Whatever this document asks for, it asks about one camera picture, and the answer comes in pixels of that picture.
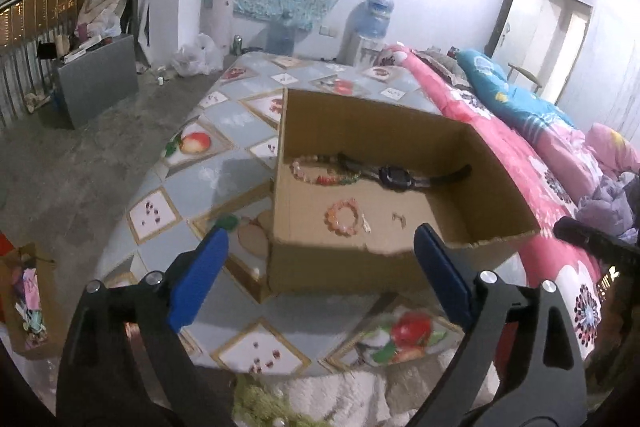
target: watch face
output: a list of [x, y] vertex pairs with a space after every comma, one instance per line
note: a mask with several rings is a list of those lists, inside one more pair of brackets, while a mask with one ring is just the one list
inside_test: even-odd
[[385, 187], [409, 190], [414, 186], [414, 178], [401, 167], [386, 166], [380, 169], [380, 181]]

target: water bottle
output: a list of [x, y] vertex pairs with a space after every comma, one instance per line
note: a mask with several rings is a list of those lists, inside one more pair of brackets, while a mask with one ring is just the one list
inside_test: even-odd
[[384, 38], [393, 9], [394, 2], [392, 0], [367, 0], [367, 12], [358, 24], [358, 33], [367, 39]]
[[289, 10], [284, 10], [279, 19], [269, 25], [267, 33], [267, 45], [264, 50], [274, 55], [293, 55], [293, 46], [296, 40], [296, 25]]

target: box of clothes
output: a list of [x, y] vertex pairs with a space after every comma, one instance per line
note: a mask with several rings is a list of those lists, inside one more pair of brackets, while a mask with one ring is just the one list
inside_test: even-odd
[[413, 253], [422, 223], [475, 269], [494, 269], [540, 231], [471, 126], [372, 100], [286, 92], [272, 291], [427, 288]]
[[0, 297], [12, 349], [26, 359], [60, 356], [65, 328], [54, 262], [33, 243], [0, 257]]

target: patterned tablecloth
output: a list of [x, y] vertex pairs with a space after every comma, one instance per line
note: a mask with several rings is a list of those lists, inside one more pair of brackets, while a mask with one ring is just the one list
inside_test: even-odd
[[234, 214], [238, 222], [230, 232], [225, 270], [196, 321], [180, 334], [194, 363], [237, 372], [326, 375], [413, 360], [456, 345], [460, 334], [411, 297], [270, 295], [264, 230], [271, 217], [284, 86], [439, 114], [404, 68], [356, 71], [326, 62], [243, 55], [147, 173], [96, 275], [113, 286], [164, 271], [179, 253], [196, 247], [217, 217]]

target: can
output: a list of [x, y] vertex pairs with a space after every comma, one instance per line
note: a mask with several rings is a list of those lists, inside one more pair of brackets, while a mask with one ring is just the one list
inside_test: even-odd
[[236, 57], [242, 55], [242, 37], [240, 35], [234, 35], [234, 41], [231, 44], [231, 54]]

